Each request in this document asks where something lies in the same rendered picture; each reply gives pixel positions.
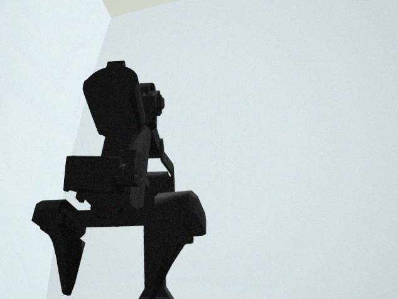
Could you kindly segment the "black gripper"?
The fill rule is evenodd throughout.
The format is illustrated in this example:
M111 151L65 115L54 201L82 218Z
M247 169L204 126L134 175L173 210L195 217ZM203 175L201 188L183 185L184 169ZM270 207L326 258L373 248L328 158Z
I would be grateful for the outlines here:
M152 245L147 298L155 299L171 265L193 237L207 233L207 220L198 195L192 190L158 193L153 207L143 207L149 189L148 164L142 158L142 184L134 187L132 205L120 195L87 194L90 210L77 210L66 199L36 203L32 220L51 238L62 293L70 296L85 247L80 238L86 227L151 226Z

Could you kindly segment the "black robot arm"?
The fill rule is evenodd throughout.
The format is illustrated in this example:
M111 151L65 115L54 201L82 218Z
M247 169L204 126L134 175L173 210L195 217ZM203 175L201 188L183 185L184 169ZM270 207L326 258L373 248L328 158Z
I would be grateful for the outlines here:
M76 192L84 203L87 194L120 195L132 205L134 187L142 184L142 158L160 158L168 171L147 172L143 207L153 207L158 193L175 191L174 165L164 152L157 123L164 98L153 83L139 83L125 61L107 62L83 83L83 93L99 135L105 137L101 156L67 156L63 191ZM120 150L117 158L102 156ZM169 176L169 173L170 176Z

